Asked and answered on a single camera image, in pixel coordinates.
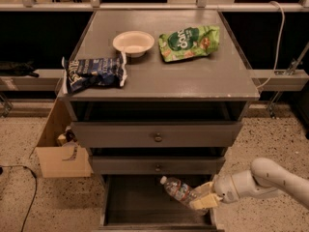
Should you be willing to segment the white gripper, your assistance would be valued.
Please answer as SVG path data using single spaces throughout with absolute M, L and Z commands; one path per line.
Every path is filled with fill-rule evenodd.
M 195 190 L 202 197 L 189 203 L 193 210 L 214 208 L 219 205 L 220 201 L 226 204 L 239 201 L 239 195 L 231 175 L 216 175 L 213 182 L 206 182 Z

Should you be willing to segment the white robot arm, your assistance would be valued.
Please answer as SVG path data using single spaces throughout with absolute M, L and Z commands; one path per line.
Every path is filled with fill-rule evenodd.
M 250 169 L 225 176 L 216 176 L 195 189 L 197 197 L 189 202 L 195 211 L 234 203 L 244 197 L 272 198 L 285 192 L 309 209 L 309 181 L 289 172 L 271 159 L 257 158 Z

